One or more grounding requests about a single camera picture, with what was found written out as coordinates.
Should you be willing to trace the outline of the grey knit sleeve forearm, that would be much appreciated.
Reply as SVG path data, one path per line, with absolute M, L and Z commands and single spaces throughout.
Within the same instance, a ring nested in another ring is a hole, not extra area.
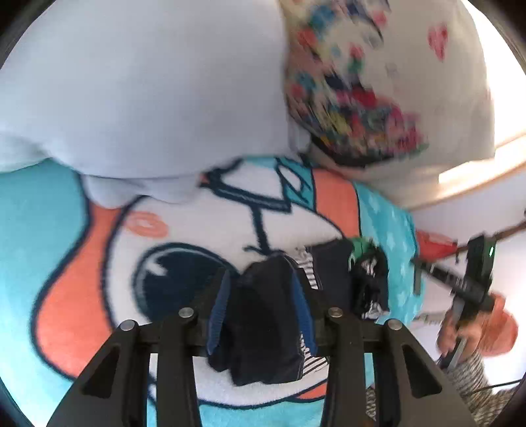
M 444 371 L 478 426 L 490 426 L 515 393 L 516 387 L 492 392 L 478 351 L 455 368 Z

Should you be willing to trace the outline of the right hand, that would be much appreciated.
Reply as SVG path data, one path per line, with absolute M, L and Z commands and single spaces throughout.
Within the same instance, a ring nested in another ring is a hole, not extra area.
M 505 310 L 506 298 L 492 294 L 495 298 L 491 313 L 480 312 L 463 326 L 456 327 L 452 310 L 446 312 L 437 339 L 437 348 L 442 357 L 454 350 L 456 339 L 466 338 L 466 346 L 459 362 L 462 363 L 478 352 L 483 357 L 494 357 L 510 352 L 518 336 L 518 324 Z

